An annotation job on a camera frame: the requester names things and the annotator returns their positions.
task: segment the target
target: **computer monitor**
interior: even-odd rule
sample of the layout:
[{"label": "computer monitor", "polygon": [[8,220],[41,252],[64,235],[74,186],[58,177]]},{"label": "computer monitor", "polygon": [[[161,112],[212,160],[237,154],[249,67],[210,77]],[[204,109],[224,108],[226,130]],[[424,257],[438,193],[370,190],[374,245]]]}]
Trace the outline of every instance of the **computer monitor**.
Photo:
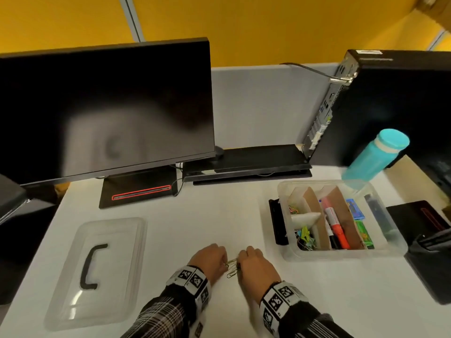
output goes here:
[{"label": "computer monitor", "polygon": [[215,155],[206,38],[0,55],[3,174],[21,185]]}]

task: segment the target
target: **lid handle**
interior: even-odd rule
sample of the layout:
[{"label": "lid handle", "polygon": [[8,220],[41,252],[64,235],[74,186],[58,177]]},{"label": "lid handle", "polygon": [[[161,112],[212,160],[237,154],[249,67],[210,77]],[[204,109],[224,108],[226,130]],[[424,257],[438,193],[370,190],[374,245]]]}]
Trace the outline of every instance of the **lid handle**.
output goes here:
[{"label": "lid handle", "polygon": [[82,289],[84,289],[84,290],[88,290],[88,289],[97,289],[98,284],[87,284],[87,283],[86,283],[87,272],[88,272],[88,270],[89,270],[89,265],[91,264],[91,260],[93,259],[94,252],[95,252],[96,250],[99,250],[99,249],[105,249],[105,248],[107,248],[107,247],[108,247],[108,244],[107,244],[107,243],[105,243],[105,244],[98,244],[98,245],[94,246],[94,247],[89,251],[89,254],[87,254],[87,258],[86,258],[86,261],[85,261],[85,263],[84,263],[84,265],[83,265],[83,269],[82,269],[82,276],[81,276],[81,278],[80,278],[80,287],[81,287]]}]

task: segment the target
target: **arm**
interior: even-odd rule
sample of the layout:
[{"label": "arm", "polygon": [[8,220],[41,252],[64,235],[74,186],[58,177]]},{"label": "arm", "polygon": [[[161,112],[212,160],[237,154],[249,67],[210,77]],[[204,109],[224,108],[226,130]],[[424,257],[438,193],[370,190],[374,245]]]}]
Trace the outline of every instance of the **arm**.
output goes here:
[{"label": "arm", "polygon": [[170,277],[163,293],[143,307],[121,338],[188,337],[211,297],[211,285],[227,270],[226,262],[223,246],[212,244],[199,250],[187,266]]},{"label": "arm", "polygon": [[243,285],[260,304],[263,323],[274,337],[352,338],[329,314],[319,313],[295,286],[282,281],[260,249],[241,250],[238,262]]}]

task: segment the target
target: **table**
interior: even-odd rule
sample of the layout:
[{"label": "table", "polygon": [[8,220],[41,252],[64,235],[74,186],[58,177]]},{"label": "table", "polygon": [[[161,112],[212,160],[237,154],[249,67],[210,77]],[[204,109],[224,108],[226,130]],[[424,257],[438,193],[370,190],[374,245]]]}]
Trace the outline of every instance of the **table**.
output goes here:
[{"label": "table", "polygon": [[[336,167],[315,166],[312,174],[312,179],[340,179]],[[277,198],[279,182],[187,184],[176,198],[106,210],[98,208],[101,180],[73,182],[0,326],[0,338],[119,337],[147,301],[159,295],[175,269],[212,242],[224,245],[229,258],[248,245],[261,248],[283,279],[296,284],[319,311],[330,313],[356,338],[449,336],[451,307],[433,301],[402,257],[343,262],[283,260],[274,241],[268,206],[269,199]],[[386,206],[403,203],[384,173],[372,184]],[[132,315],[121,323],[48,332],[44,317],[78,227],[92,220],[126,217],[142,217],[148,223]],[[269,336],[256,305],[248,303],[236,277],[223,277],[214,286],[205,316],[204,338]]]}]

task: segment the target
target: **gray partition panel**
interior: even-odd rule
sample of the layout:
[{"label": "gray partition panel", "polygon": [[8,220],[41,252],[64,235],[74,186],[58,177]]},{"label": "gray partition panel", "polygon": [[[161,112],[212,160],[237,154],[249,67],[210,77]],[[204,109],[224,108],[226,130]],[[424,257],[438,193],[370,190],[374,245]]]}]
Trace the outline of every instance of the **gray partition panel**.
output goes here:
[{"label": "gray partition panel", "polygon": [[[337,63],[307,64],[333,75]],[[300,67],[211,69],[216,145],[223,148],[301,143],[329,82]]]}]

